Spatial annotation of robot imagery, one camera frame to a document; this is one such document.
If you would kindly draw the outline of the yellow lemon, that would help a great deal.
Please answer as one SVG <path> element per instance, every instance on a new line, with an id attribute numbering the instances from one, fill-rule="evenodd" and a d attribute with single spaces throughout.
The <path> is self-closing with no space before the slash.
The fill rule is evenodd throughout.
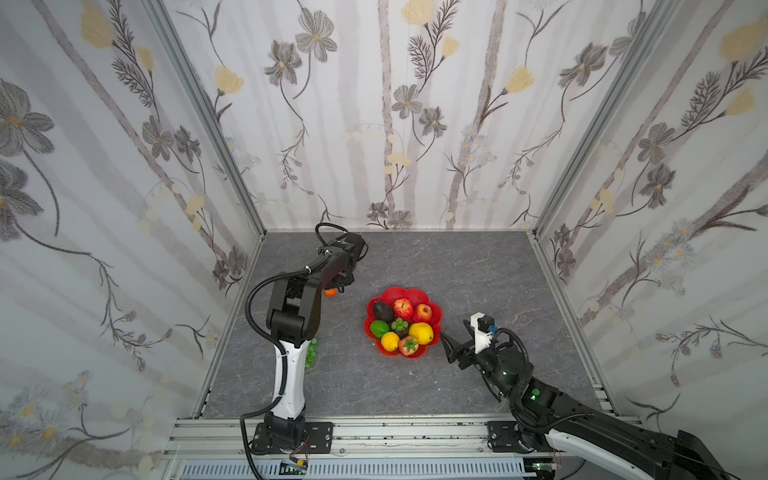
<path id="1" fill-rule="evenodd" d="M 428 345 L 434 339 L 434 331 L 430 324 L 425 322 L 414 323 L 409 328 L 409 335 L 419 344 Z"/>

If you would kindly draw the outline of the red yellow pomegranate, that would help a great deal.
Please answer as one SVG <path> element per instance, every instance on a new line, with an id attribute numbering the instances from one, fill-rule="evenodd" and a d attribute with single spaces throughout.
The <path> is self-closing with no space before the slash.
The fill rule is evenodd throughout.
<path id="1" fill-rule="evenodd" d="M 414 312 L 413 320 L 417 323 L 430 323 L 433 317 L 433 309 L 428 304 L 419 304 Z"/>

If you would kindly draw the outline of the red flower-shaped fruit bowl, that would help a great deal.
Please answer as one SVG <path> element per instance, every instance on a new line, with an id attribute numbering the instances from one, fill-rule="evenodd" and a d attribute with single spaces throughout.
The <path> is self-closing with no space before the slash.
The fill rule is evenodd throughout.
<path id="1" fill-rule="evenodd" d="M 390 287 L 366 313 L 363 331 L 384 356 L 417 359 L 440 342 L 442 309 L 420 289 Z"/>

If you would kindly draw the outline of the yellow pear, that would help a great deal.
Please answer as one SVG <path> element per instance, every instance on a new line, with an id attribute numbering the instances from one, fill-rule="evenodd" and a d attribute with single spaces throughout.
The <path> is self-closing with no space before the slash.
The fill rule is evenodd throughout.
<path id="1" fill-rule="evenodd" d="M 382 348 L 387 352 L 397 351 L 399 349 L 399 342 L 399 335 L 392 331 L 385 333 L 380 339 Z"/>

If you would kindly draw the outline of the red apple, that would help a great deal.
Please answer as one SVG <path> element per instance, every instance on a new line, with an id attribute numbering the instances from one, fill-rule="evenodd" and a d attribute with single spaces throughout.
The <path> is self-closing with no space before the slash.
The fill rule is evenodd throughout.
<path id="1" fill-rule="evenodd" d="M 397 319 L 410 321 L 414 314 L 414 305 L 410 299 L 400 298 L 394 302 L 393 310 Z"/>

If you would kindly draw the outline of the dark green avocado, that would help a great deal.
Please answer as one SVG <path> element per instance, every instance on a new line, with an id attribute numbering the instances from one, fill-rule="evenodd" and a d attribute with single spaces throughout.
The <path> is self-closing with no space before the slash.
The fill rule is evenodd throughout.
<path id="1" fill-rule="evenodd" d="M 394 308 L 384 301 L 376 301 L 373 304 L 373 314 L 376 320 L 391 324 L 396 320 Z"/>

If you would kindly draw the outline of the green lime fruit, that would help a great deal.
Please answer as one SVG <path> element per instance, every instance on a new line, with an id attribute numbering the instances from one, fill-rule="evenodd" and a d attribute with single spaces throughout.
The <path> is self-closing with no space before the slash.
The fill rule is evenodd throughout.
<path id="1" fill-rule="evenodd" d="M 375 338 L 382 338 L 385 334 L 390 332 L 390 325 L 382 320 L 374 320 L 369 325 L 369 332 Z"/>

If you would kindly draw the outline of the dark mangosteen with green leaves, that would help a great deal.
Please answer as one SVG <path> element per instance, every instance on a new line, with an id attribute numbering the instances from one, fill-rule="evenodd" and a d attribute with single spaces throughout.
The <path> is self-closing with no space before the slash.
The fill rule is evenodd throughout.
<path id="1" fill-rule="evenodd" d="M 390 329 L 396 333 L 400 338 L 405 338 L 408 335 L 410 324 L 408 321 L 402 318 L 396 318 L 391 324 Z"/>

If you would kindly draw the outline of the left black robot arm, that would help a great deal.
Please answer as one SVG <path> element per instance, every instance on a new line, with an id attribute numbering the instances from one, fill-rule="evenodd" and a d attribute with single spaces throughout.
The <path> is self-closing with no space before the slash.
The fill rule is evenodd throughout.
<path id="1" fill-rule="evenodd" d="M 317 257 L 303 267 L 268 277 L 244 300 L 247 324 L 275 350 L 275 387 L 267 406 L 238 417 L 244 456 L 250 473 L 260 479 L 254 448 L 266 446 L 293 453 L 308 442 L 304 377 L 311 341 L 321 323 L 323 292 L 343 292 L 354 282 L 357 263 L 368 245 L 345 227 L 320 222 Z"/>

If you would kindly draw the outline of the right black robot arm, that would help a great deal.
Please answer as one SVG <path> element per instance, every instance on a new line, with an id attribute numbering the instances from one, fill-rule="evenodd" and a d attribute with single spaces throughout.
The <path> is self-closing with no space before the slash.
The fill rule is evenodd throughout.
<path id="1" fill-rule="evenodd" d="M 491 395 L 505 404 L 509 421 L 487 425 L 496 453 L 567 453 L 625 479 L 730 479 L 695 435 L 654 432 L 593 409 L 533 375 L 522 340 L 478 313 L 465 321 L 471 338 L 444 334 L 449 363 L 479 372 Z"/>

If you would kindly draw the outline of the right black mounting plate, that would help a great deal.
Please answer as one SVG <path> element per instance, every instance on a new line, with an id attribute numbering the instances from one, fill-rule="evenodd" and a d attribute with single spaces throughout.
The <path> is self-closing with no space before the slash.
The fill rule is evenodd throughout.
<path id="1" fill-rule="evenodd" d="M 536 434 L 516 421 L 489 421 L 486 427 L 487 445 L 494 453 L 528 454 L 538 450 Z"/>

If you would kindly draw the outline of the black mounting plate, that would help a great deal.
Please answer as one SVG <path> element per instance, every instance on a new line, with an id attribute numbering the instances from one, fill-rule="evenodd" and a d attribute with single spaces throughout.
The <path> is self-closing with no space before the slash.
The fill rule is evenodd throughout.
<path id="1" fill-rule="evenodd" d="M 487 445 L 494 453 L 528 454 L 538 450 L 536 434 L 516 421 L 489 421 L 486 427 Z"/>
<path id="2" fill-rule="evenodd" d="M 259 423 L 249 442 L 249 449 L 255 455 L 267 454 L 329 454 L 333 441 L 334 424 L 332 422 L 309 422 L 301 441 L 296 446 L 279 440 L 268 432 L 264 423 Z"/>

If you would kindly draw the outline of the green grape bunch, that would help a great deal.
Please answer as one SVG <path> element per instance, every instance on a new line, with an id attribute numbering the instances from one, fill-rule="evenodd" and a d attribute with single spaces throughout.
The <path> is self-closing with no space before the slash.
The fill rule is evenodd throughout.
<path id="1" fill-rule="evenodd" d="M 316 360 L 316 354 L 317 354 L 317 346 L 318 346 L 318 340 L 316 338 L 312 339 L 307 347 L 306 352 L 306 358 L 305 358 L 305 368 L 309 369 L 311 368 Z"/>

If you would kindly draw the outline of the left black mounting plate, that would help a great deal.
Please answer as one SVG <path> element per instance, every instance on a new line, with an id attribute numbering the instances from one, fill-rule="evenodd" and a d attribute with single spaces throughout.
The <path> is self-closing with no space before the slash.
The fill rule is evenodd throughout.
<path id="1" fill-rule="evenodd" d="M 264 423 L 259 423 L 249 442 L 249 449 L 255 455 L 267 454 L 329 454 L 333 441 L 334 424 L 332 422 L 309 422 L 301 441 L 296 446 L 279 440 L 268 432 Z"/>

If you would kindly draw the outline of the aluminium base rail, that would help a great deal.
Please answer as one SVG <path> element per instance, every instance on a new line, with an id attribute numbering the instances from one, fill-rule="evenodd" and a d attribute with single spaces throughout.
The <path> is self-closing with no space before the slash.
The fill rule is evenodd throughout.
<path id="1" fill-rule="evenodd" d="M 496 415 L 436 415 L 329 417 L 334 424 L 329 454 L 300 454 L 309 463 L 326 459 L 413 459 L 413 458 L 520 458 L 534 478 L 577 479 L 590 468 L 618 476 L 598 465 L 567 453 L 494 453 L 487 445 L 489 421 Z M 162 456 L 167 465 L 165 479 L 249 479 L 239 424 L 234 419 L 177 421 Z M 288 454 L 267 454 L 254 461 L 287 460 L 304 470 Z"/>

